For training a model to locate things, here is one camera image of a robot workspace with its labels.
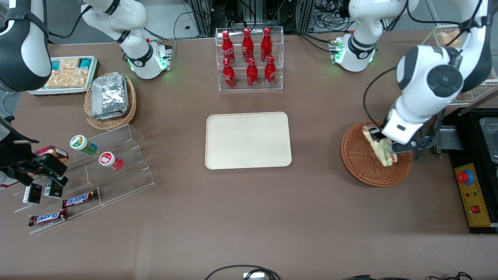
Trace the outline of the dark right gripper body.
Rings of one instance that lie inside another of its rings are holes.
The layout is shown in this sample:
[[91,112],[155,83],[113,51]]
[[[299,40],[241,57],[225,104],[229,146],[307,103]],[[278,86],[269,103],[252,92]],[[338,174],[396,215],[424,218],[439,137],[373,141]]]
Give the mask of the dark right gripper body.
[[32,144],[38,144],[39,140],[27,138],[12,126],[12,119],[1,119],[1,179],[8,179],[8,169],[13,167],[16,171],[17,165],[25,160],[34,158]]

